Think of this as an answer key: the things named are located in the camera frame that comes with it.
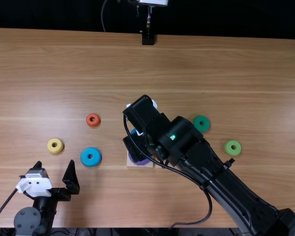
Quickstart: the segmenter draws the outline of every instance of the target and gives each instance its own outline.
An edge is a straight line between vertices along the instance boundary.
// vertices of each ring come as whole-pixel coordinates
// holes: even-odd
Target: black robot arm
[[[233,218],[243,233],[253,236],[295,235],[295,213],[278,210],[251,191],[231,170],[233,159],[223,163],[194,125],[183,117],[169,121],[144,95],[123,111],[135,129],[144,134],[145,145],[161,162],[178,166],[195,179]],[[144,155],[128,136],[124,143],[134,160]]]

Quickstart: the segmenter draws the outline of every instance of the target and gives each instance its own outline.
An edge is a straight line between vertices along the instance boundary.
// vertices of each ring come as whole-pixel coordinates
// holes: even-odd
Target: cable
[[[5,200],[5,202],[3,203],[3,205],[0,207],[0,213],[3,211],[3,209],[5,208],[5,206],[8,204],[8,202],[11,200],[11,198],[14,196],[14,194],[17,192],[17,189],[14,189],[13,192],[10,194],[10,196]]]
[[[211,214],[212,214],[212,209],[213,209],[213,206],[212,206],[212,200],[211,200],[211,197],[209,195],[209,193],[206,191],[206,190],[203,190],[206,198],[207,198],[207,201],[208,201],[208,212],[206,214],[206,216],[202,219],[202,220],[199,220],[199,221],[195,221],[195,222],[190,222],[190,223],[183,223],[183,222],[176,222],[174,223],[170,229],[172,229],[175,225],[196,225],[196,224],[202,224],[204,222],[206,222]]]
[[[55,234],[55,233],[63,233],[63,234],[65,234],[65,235],[69,235],[69,234],[70,234],[70,231],[67,230],[66,228],[62,228],[62,229],[63,229],[63,230],[66,230],[66,232],[61,231],[61,230],[57,230],[57,231],[53,231],[50,235],[53,235],[53,234]]]
[[[103,5],[102,5],[102,9],[100,10],[100,20],[102,22],[102,27],[103,27],[104,32],[106,32],[106,29],[105,29],[105,26],[104,26],[103,13],[104,13],[104,8],[105,8],[105,5],[106,5],[107,1],[108,0],[104,0]]]
[[[198,187],[201,187],[201,184],[199,182],[197,182],[194,178],[192,178],[191,176],[185,174],[184,172],[180,171],[180,170],[177,170],[173,167],[170,167],[170,166],[166,166],[156,160],[154,160],[153,158],[151,158],[150,156],[146,155],[138,146],[137,144],[135,143],[135,141],[133,140],[133,138],[131,137],[131,134],[130,134],[130,131],[128,129],[128,126],[127,126],[127,117],[125,115],[123,115],[123,126],[124,126],[124,129],[129,137],[129,139],[131,140],[132,144],[136,147],[136,149],[148,160],[150,160],[151,162],[155,163],[156,165],[159,165],[167,170],[170,170],[170,171],[173,171],[185,178],[187,178],[188,180],[192,181],[193,183],[195,183]],[[202,224],[204,223],[205,221],[207,221],[211,214],[212,214],[212,210],[213,210],[213,206],[212,206],[212,200],[211,200],[211,197],[209,195],[209,193],[207,192],[207,190],[205,189],[201,189],[204,194],[206,195],[206,198],[207,198],[207,201],[208,201],[208,205],[209,205],[209,208],[208,208],[208,212],[206,214],[206,216],[202,219],[202,220],[199,220],[199,221],[196,221],[196,222],[190,222],[190,223],[183,223],[183,222],[176,222],[174,223],[170,229],[172,229],[175,225],[194,225],[194,224]]]

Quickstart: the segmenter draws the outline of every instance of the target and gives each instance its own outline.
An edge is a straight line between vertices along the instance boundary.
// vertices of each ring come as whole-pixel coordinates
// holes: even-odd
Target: black wall
[[[102,31],[104,0],[0,0],[0,27]],[[136,32],[147,8],[128,0],[108,0],[104,24],[110,32]],[[242,36],[295,39],[295,1],[169,0],[154,9],[158,34]]]

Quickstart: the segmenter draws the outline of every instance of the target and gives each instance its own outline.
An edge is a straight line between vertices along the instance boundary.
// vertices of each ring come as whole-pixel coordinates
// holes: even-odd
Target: red ring
[[[98,126],[100,124],[100,118],[97,114],[89,114],[87,116],[87,124],[89,126]]]

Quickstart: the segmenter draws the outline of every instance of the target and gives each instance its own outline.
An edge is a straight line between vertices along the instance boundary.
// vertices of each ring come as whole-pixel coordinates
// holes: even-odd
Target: wooden table
[[[54,227],[168,227],[207,213],[204,194],[167,170],[126,167],[122,110],[143,94],[170,119],[205,115],[205,134],[233,172],[277,208],[295,211],[295,40],[0,29],[0,206],[40,160],[54,187],[73,159],[81,193],[58,204]],[[89,113],[101,124],[87,126]],[[60,155],[47,151],[64,141]],[[95,168],[80,162],[100,149]],[[0,215],[13,227],[32,200],[17,194]],[[235,227],[216,202],[201,227]]]

